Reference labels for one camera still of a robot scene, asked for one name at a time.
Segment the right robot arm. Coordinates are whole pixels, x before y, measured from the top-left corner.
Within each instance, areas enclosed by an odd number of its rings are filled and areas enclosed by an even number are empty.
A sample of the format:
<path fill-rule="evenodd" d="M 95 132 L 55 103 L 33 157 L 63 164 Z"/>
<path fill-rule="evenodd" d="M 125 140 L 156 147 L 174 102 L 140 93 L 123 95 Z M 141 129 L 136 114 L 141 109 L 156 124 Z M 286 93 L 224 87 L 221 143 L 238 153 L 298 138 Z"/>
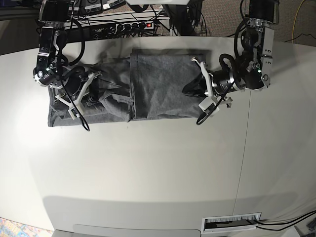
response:
<path fill-rule="evenodd" d="M 68 107 L 72 119 L 84 122 L 82 100 L 91 94 L 90 85 L 101 72 L 89 73 L 85 67 L 78 65 L 85 51 L 85 40 L 81 24 L 73 17 L 75 4 L 74 0 L 42 1 L 39 22 L 43 26 L 33 78 L 40 86 L 55 91 L 55 99 Z M 68 38 L 66 23 L 75 24 L 81 36 L 80 53 L 73 61 L 63 54 Z"/>

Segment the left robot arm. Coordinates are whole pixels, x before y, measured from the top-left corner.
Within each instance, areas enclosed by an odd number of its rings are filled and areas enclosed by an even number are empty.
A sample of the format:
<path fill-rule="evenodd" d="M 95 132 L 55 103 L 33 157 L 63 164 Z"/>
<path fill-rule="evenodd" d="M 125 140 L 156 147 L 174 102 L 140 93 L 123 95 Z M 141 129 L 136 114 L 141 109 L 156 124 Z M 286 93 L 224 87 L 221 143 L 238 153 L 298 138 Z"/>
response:
<path fill-rule="evenodd" d="M 272 49 L 274 44 L 273 25 L 279 23 L 279 1 L 251 0 L 248 14 L 242 14 L 242 21 L 234 35 L 234 55 L 219 56 L 220 70 L 209 71 L 205 62 L 193 57 L 200 68 L 200 75 L 183 87 L 183 94 L 199 97 L 201 114 L 197 124 L 219 111 L 220 105 L 232 105 L 229 93 L 262 90 L 271 85 Z"/>

